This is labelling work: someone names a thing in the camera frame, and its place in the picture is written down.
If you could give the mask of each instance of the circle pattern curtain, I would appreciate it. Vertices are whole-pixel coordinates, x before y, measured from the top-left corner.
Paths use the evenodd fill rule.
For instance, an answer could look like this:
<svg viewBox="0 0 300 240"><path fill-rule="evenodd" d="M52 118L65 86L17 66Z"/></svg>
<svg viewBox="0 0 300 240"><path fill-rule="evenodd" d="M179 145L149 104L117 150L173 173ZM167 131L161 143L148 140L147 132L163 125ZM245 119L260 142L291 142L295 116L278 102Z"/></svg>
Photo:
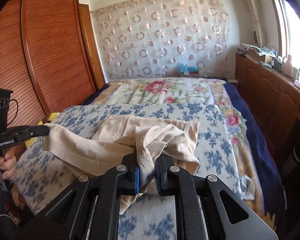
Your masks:
<svg viewBox="0 0 300 240"><path fill-rule="evenodd" d="M92 12L109 81L178 76L178 64L200 77L224 76L229 16L221 0L129 0Z"/></svg>

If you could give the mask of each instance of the human hand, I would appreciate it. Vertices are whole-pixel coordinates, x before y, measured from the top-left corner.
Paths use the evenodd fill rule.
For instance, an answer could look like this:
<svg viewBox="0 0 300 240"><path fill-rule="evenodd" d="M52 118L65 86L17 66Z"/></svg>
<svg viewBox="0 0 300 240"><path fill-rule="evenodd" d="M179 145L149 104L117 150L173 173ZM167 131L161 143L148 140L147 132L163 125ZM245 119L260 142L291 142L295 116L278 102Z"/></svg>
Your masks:
<svg viewBox="0 0 300 240"><path fill-rule="evenodd" d="M0 170L4 171L2 174L3 179L13 180L17 175L16 162L14 156L15 147L9 148L3 157L0 157Z"/></svg>

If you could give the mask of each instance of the cable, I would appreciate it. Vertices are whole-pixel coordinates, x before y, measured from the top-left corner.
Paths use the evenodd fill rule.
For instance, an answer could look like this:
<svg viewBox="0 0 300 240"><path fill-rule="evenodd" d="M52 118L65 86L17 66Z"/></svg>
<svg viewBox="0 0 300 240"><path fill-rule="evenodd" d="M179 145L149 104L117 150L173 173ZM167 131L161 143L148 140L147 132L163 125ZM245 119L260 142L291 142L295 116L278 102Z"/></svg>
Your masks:
<svg viewBox="0 0 300 240"><path fill-rule="evenodd" d="M6 214L1 214L0 217L8 217L8 218L11 218L11 219L13 220L13 217L8 216L8 215L6 215Z"/></svg>
<svg viewBox="0 0 300 240"><path fill-rule="evenodd" d="M18 111L19 111L19 104L18 104L18 101L17 101L16 99L11 99L10 102L11 102L11 101L15 101L15 102L17 103L17 112L16 112L14 118L12 119L12 121L11 121L10 123L8 123L7 126L9 126L10 124L12 124L12 122L13 122L13 121L15 120L15 118L17 117L17 114L18 114Z"/></svg>

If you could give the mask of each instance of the floral blanket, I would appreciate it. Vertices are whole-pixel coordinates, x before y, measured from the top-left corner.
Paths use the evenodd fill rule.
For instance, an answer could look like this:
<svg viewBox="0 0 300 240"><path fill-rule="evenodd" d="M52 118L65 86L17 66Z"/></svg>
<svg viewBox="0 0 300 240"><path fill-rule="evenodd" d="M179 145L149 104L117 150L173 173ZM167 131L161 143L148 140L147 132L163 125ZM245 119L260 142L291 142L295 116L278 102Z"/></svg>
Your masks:
<svg viewBox="0 0 300 240"><path fill-rule="evenodd" d="M238 173L223 114L214 105L142 104L73 106L63 111L58 123L85 138L111 114L200 122L194 156L200 160L197 176L217 175L238 196L253 194L252 184ZM17 162L15 184L37 214L74 179L72 172L50 152L42 151L37 138ZM143 195L119 219L119 239L176 239L174 197Z"/></svg>
<svg viewBox="0 0 300 240"><path fill-rule="evenodd" d="M247 175L255 185L254 200L246 204L260 216L264 200L260 181L246 138L246 120L231 104L224 88L226 82L218 79L157 78L111 82L93 102L94 104L145 103L207 103L215 104L226 121L240 175Z"/></svg>
<svg viewBox="0 0 300 240"><path fill-rule="evenodd" d="M223 88L225 81L198 78L160 78L123 80L112 82L94 101L95 104L146 104L146 103L207 103L215 104L226 119L227 129L238 154L243 145L245 119L232 106Z"/></svg>

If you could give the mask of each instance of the pink rose print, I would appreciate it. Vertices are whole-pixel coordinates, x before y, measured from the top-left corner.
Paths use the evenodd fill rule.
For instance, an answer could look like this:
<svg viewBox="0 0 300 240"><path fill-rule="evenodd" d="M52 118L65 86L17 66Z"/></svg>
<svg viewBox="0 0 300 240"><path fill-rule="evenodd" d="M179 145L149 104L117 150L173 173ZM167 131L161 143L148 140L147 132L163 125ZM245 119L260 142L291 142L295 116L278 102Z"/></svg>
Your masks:
<svg viewBox="0 0 300 240"><path fill-rule="evenodd" d="M238 139L236 137L232 137L231 138L231 143L232 143L232 145L236 145L236 144L239 143L239 141L238 141Z"/></svg>
<svg viewBox="0 0 300 240"><path fill-rule="evenodd" d="M236 126L241 124L240 116L235 114L228 115L226 120L227 120L227 124L230 126Z"/></svg>
<svg viewBox="0 0 300 240"><path fill-rule="evenodd" d="M195 87L193 90L197 91L198 93L201 93L202 91L204 91L204 89L201 87Z"/></svg>
<svg viewBox="0 0 300 240"><path fill-rule="evenodd" d="M175 101L175 98L173 98L173 97L167 97L167 98L164 100L164 102L165 102L165 103L168 103L168 104L173 104L174 101Z"/></svg>
<svg viewBox="0 0 300 240"><path fill-rule="evenodd" d="M162 94L166 94L169 88L169 84L162 81L153 81L145 87L145 90L149 93L156 94L161 92Z"/></svg>

